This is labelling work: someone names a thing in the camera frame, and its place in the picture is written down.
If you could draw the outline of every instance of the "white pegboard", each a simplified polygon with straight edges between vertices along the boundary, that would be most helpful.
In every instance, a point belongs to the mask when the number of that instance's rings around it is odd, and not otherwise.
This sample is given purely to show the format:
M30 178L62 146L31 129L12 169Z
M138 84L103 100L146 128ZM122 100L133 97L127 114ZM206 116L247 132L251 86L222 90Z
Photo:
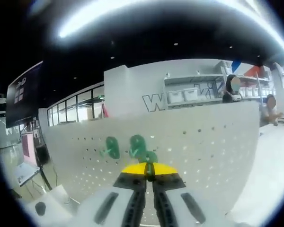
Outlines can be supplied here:
M227 212L250 173L258 140L256 102L197 106L126 119L103 119L50 127L46 143L67 193L83 201L111 186L130 158L129 139L142 135L159 162L175 167L186 186ZM102 157L106 137L118 140L120 158ZM158 225L148 184L142 224Z

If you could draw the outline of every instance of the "ceiling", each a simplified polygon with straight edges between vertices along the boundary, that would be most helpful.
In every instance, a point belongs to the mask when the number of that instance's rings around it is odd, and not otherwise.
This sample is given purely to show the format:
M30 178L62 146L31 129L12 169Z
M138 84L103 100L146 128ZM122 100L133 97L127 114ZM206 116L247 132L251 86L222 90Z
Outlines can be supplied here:
M253 21L219 4L131 7L60 39L60 25L84 1L55 0L34 17L27 13L29 2L0 1L0 92L44 61L41 107L103 81L104 71L124 64L212 58L261 65L284 59L279 45ZM283 15L284 1L271 2Z

